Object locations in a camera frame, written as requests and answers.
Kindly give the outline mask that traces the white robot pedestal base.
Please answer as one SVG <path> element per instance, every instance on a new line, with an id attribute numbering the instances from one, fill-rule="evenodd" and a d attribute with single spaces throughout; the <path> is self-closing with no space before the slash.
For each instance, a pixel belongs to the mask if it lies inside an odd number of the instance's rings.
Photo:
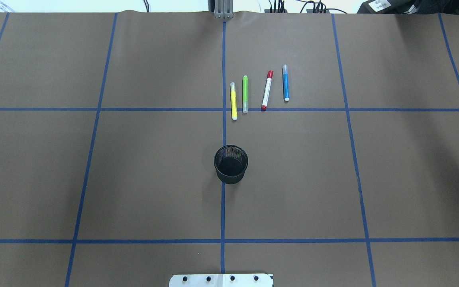
<path id="1" fill-rule="evenodd" d="M 179 274 L 169 280 L 170 287 L 273 287 L 273 274 Z"/>

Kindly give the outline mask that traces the yellow highlighter pen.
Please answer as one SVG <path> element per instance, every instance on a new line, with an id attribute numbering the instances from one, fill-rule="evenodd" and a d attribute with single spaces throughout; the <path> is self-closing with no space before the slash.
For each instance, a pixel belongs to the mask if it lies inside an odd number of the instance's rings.
<path id="1" fill-rule="evenodd" d="M 231 118 L 233 121 L 237 121 L 237 93 L 235 82 L 230 83 L 230 95 L 231 95 Z"/>

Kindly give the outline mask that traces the green highlighter pen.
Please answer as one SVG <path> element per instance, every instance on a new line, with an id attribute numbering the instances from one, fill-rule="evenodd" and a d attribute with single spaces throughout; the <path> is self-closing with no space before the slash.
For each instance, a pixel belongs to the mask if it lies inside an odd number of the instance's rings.
<path id="1" fill-rule="evenodd" d="M 248 113 L 248 75 L 242 78 L 242 112 Z"/>

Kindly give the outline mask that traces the aluminium frame post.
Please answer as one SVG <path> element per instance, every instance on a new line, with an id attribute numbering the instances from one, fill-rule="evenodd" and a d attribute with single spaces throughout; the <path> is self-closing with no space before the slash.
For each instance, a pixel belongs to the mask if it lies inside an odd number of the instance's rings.
<path id="1" fill-rule="evenodd" d="M 210 0 L 209 6 L 216 19 L 232 19 L 234 17 L 233 0 Z"/>

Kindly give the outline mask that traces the white red-capped marker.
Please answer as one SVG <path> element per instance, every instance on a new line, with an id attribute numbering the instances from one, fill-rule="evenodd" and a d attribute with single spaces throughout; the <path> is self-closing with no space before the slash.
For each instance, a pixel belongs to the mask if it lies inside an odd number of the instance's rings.
<path id="1" fill-rule="evenodd" d="M 269 95 L 270 95 L 270 89 L 271 89 L 271 84 L 272 84 L 272 80 L 273 80 L 273 75 L 274 75 L 274 71 L 273 70 L 269 70 L 267 72 L 265 87 L 264 87 L 264 91 L 263 91 L 263 99 L 262 99 L 262 103 L 261 103 L 261 111 L 266 111 L 266 109 L 267 109 L 267 105 L 268 105 L 268 101 L 269 101 Z"/>

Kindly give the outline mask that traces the blue marker pen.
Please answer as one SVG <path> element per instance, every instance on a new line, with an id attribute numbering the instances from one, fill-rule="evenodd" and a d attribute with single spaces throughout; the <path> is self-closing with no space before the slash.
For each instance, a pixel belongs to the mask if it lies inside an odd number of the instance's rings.
<path id="1" fill-rule="evenodd" d="M 290 100 L 290 91 L 288 83 L 288 66 L 284 64 L 282 66 L 282 83 L 283 83 L 283 100 L 288 102 Z"/>

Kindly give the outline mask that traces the black mesh pen cup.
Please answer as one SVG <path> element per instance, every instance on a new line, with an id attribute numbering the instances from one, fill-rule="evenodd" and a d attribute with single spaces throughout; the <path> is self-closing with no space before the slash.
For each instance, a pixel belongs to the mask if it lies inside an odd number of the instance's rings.
<path id="1" fill-rule="evenodd" d="M 225 184 L 236 184 L 244 178 L 249 159 L 244 149 L 225 145 L 214 155 L 214 167 L 218 179 Z"/>

